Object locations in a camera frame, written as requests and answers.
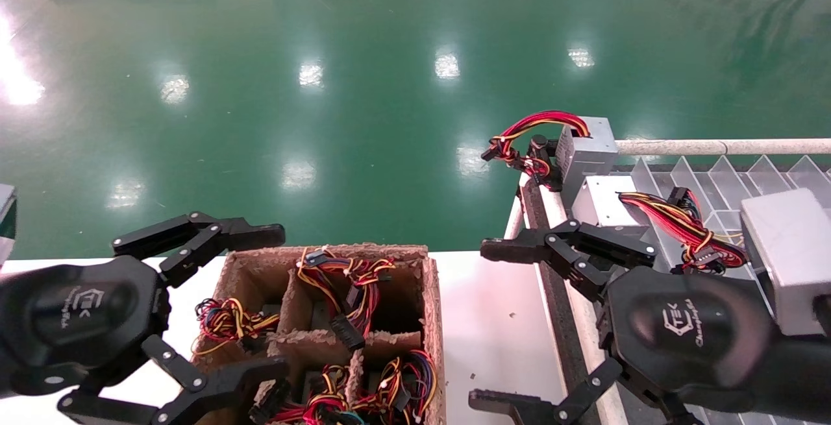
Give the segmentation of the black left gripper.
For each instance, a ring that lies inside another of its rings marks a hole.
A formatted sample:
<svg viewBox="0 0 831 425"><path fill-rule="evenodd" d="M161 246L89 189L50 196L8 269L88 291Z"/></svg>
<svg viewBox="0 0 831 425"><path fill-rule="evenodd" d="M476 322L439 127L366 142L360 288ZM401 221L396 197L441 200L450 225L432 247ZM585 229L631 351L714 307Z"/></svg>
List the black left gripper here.
<svg viewBox="0 0 831 425"><path fill-rule="evenodd" d="M287 360L249 359L202 374L159 336L170 313L166 286L178 288L223 252L281 247L286 239L280 224L193 212L116 237L120 257L106 263L4 274L2 397L81 385L57 405L80 424L195 424L240 406L262 382L287 377ZM165 253L160 275L140 261ZM182 387L171 402L153 407L99 396L148 360Z"/></svg>

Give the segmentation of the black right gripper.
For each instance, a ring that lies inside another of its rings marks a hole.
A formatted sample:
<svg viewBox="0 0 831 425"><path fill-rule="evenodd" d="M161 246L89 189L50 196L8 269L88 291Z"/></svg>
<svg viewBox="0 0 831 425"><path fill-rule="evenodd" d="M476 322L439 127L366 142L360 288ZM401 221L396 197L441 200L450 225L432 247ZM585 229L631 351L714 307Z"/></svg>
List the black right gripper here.
<svg viewBox="0 0 831 425"><path fill-rule="evenodd" d="M669 396L721 412L754 406L751 380L776 332L754 281L653 271L647 267L656 251L648 244L576 220L522 229L512 239L484 239L480 255L546 263L586 300L604 300L606 339L616 360L605 359L559 404L474 389L474 410L508 416L514 424L578 424L622 374L623 387L651 407ZM610 272L591 257L631 271L611 282Z"/></svg>

